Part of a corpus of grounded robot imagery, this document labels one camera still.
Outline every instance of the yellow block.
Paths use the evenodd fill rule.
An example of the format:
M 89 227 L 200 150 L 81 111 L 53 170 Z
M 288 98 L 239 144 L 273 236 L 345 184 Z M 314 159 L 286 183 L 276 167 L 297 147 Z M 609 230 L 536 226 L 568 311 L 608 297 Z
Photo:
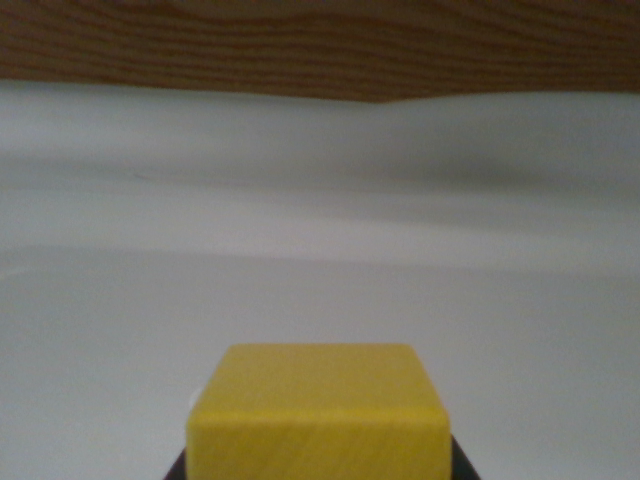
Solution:
M 229 348 L 187 422 L 188 480 L 449 480 L 449 419 L 413 349 Z

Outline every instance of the wooden shelf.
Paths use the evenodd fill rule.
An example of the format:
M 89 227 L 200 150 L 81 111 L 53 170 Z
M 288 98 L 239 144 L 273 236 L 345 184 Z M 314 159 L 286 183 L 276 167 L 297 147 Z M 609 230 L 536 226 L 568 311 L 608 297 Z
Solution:
M 0 77 L 390 101 L 640 92 L 640 3 L 0 2 Z

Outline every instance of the white backdrop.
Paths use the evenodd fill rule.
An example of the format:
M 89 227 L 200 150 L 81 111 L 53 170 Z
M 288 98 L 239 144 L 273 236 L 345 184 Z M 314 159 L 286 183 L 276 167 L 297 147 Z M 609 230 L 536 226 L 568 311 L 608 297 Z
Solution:
M 4 83 L 0 478 L 162 478 L 226 347 L 407 342 L 490 478 L 640 471 L 640 99 Z

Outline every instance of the wooden block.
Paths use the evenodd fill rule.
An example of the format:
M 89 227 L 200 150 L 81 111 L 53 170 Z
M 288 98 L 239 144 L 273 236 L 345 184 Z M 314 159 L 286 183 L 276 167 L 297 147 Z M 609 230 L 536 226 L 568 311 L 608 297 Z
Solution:
M 413 349 L 236 345 L 187 423 L 189 480 L 448 480 L 447 412 Z

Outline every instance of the black base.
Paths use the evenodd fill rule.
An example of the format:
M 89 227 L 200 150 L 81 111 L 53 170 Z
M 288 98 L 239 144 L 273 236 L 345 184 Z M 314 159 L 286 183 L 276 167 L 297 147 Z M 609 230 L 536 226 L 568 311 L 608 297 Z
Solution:
M 164 480 L 186 480 L 184 450 L 164 477 Z M 480 480 L 473 465 L 464 454 L 455 437 L 451 437 L 451 480 Z

